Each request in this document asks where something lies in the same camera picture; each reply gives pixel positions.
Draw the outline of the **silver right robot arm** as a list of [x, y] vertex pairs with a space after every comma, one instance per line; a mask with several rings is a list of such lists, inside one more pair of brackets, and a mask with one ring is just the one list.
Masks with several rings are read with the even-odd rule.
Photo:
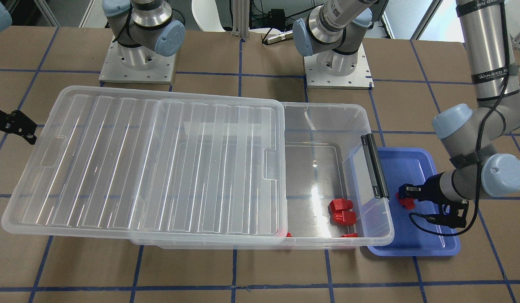
[[260, 35], [186, 31], [162, 0], [109, 0], [111, 29], [11, 27], [0, 35], [0, 102], [33, 119], [46, 137], [33, 145], [0, 139], [0, 198], [117, 199], [253, 192], [266, 165], [236, 152], [268, 124], [254, 101], [285, 107], [287, 194], [328, 196], [327, 162], [296, 144], [327, 144], [353, 123], [356, 106], [376, 118], [416, 105], [423, 80], [395, 73], [373, 89], [317, 89], [293, 43]]

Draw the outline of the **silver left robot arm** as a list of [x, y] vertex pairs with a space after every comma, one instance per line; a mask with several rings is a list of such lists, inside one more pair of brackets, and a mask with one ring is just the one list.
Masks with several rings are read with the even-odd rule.
[[[331, 52], [351, 56], [363, 39], [358, 16], [371, 0], [328, 0], [293, 23], [295, 47], [303, 57]], [[437, 204], [502, 197], [520, 191], [520, 160], [500, 154], [493, 140], [520, 128], [518, 65], [512, 54], [503, 0], [458, 0], [471, 80], [478, 107], [454, 106], [432, 125], [454, 169], [429, 177], [422, 185], [402, 185], [401, 199]]]

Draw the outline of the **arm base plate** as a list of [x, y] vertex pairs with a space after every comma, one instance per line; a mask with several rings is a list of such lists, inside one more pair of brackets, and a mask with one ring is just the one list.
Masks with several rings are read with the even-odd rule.
[[172, 84], [177, 55], [164, 57], [141, 46], [126, 48], [111, 42], [99, 80], [116, 84]]
[[372, 90], [375, 87], [364, 45], [356, 53], [332, 50], [303, 58], [309, 88]]

